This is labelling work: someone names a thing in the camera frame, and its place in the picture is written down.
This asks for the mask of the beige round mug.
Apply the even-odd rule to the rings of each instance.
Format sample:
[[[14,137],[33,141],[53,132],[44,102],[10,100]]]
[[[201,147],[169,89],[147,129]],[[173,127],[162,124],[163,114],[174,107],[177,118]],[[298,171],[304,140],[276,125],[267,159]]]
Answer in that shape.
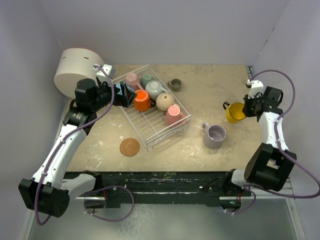
[[[160,111],[166,112],[169,107],[175,104],[175,98],[171,93],[164,92],[157,96],[155,102]]]

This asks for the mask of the olive green small cup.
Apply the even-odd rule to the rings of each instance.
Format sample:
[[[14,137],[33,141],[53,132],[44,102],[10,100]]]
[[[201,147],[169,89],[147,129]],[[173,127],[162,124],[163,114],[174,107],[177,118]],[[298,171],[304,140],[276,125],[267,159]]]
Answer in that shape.
[[[182,88],[182,81],[178,78],[174,78],[167,82],[167,85],[170,87],[170,89],[174,92],[178,92]]]

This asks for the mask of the yellow cup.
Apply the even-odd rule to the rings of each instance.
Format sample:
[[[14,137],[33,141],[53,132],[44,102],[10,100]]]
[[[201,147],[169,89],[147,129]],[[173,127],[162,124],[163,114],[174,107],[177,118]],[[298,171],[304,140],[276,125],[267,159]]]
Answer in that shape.
[[[225,119],[229,123],[236,124],[246,118],[246,115],[243,112],[245,105],[241,102],[235,102],[232,104],[224,102],[222,107],[225,110]]]

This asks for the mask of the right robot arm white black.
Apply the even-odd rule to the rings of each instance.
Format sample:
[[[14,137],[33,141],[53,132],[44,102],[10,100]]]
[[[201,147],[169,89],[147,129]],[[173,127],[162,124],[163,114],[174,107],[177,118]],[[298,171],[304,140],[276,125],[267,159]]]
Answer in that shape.
[[[245,170],[234,169],[230,179],[222,183],[222,190],[228,196],[235,195],[240,187],[256,185],[266,190],[280,191],[284,186],[294,163],[282,152],[297,159],[297,155],[287,147],[282,131],[283,113],[279,108],[283,91],[274,87],[252,87],[244,96],[244,104],[236,102],[222,104],[225,118],[234,123],[246,117],[256,117],[261,128],[261,144],[249,160]]]

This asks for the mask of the orange cup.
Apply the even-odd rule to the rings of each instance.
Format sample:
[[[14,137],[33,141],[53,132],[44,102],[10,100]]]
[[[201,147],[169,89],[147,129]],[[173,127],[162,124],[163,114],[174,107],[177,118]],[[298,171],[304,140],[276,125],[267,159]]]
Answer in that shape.
[[[136,97],[133,100],[133,106],[140,112],[147,111],[150,107],[154,107],[156,104],[146,90],[139,89],[135,91]]]

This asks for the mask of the lilac mug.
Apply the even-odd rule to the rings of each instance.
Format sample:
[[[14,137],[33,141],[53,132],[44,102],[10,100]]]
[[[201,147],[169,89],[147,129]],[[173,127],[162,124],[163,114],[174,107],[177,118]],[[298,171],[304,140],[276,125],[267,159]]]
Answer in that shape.
[[[210,125],[208,122],[202,124],[205,131],[203,135],[204,144],[210,149],[219,149],[227,136],[225,128],[221,125]]]

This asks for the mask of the pale grey white mug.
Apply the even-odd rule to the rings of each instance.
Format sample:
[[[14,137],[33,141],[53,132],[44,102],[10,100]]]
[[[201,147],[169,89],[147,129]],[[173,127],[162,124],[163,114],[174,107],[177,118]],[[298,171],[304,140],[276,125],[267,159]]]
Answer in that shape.
[[[160,81],[152,80],[145,86],[145,90],[148,92],[151,99],[156,101],[157,97],[162,93],[167,93],[168,90],[163,87]]]

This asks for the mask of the light blue mug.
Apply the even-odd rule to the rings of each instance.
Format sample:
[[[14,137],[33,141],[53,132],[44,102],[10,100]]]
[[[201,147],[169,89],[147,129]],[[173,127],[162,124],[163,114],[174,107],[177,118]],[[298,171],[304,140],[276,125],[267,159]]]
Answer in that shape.
[[[127,85],[124,82],[119,82],[116,87],[119,89],[119,96],[127,96]]]

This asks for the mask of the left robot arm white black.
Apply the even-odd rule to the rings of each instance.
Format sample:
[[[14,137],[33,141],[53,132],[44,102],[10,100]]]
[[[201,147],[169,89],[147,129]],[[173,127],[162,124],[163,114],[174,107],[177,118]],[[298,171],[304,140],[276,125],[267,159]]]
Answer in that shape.
[[[74,93],[54,147],[31,179],[22,179],[18,185],[26,207],[35,214],[59,218],[75,198],[85,193],[101,194],[103,178],[100,173],[85,170],[63,182],[65,173],[78,147],[99,119],[97,111],[105,106],[127,108],[137,96],[124,82],[110,85],[89,78],[80,80]]]

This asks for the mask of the light pink mug white inside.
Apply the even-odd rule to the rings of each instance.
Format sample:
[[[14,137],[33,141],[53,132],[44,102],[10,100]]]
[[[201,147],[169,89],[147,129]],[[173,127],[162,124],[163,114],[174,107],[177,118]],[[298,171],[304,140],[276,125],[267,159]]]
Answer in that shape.
[[[144,89],[140,83],[138,75],[134,72],[130,72],[125,76],[125,83],[135,91]]]

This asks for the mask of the coral pink mug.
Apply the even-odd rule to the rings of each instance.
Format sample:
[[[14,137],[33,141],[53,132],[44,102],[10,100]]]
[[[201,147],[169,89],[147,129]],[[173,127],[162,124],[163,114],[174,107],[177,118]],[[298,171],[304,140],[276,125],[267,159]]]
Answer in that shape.
[[[181,109],[177,105],[172,105],[168,108],[165,115],[166,124],[175,128],[184,122],[185,115],[182,113]]]

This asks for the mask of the sage green cup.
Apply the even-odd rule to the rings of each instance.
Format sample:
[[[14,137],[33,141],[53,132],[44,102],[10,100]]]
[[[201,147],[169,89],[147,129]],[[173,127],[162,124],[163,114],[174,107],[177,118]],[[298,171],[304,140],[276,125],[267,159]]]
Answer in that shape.
[[[140,78],[140,85],[145,89],[147,84],[153,80],[154,78],[150,74],[146,73]]]

